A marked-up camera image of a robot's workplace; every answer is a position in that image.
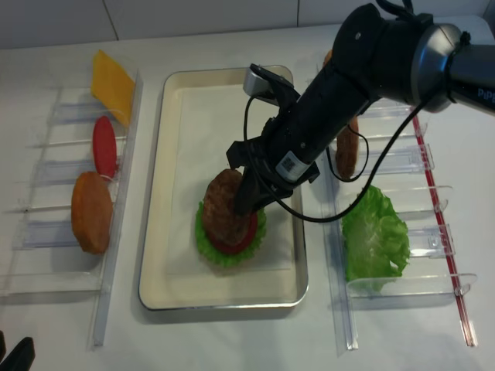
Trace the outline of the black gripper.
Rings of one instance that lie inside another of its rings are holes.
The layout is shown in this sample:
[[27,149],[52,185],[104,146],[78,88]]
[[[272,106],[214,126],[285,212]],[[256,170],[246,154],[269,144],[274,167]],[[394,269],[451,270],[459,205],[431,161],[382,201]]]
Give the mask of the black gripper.
[[317,164],[307,165],[292,151],[282,160],[272,164],[265,149],[265,138],[247,138],[248,120],[244,119],[240,141],[227,150],[230,169],[243,167],[241,183],[234,196],[234,212],[247,215],[270,205],[276,199],[290,197],[304,182],[314,182],[319,177]]

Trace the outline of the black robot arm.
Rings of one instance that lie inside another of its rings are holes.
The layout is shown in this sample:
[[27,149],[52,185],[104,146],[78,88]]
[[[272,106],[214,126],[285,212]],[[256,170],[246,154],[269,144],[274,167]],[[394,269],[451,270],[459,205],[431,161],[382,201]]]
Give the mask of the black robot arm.
[[316,159],[355,117],[386,98],[436,113],[452,103],[494,110],[494,48],[415,14],[410,2],[366,4],[341,25],[330,60],[299,94],[285,78],[251,65],[244,91],[278,107],[262,133],[234,142],[242,168],[234,211],[247,214],[289,197],[319,176]]

